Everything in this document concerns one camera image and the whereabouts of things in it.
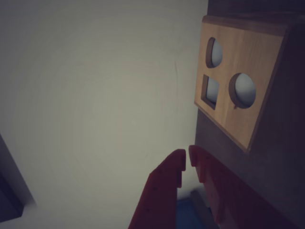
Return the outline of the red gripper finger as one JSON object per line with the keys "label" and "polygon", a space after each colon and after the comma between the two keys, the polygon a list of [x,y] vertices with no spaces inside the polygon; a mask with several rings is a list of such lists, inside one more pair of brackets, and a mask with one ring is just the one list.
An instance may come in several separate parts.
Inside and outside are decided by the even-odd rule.
{"label": "red gripper finger", "polygon": [[191,165],[203,183],[216,224],[223,229],[295,229],[297,226],[199,146],[189,146]]}
{"label": "red gripper finger", "polygon": [[153,170],[130,222],[130,229],[176,228],[177,189],[182,187],[186,151],[177,149]]}

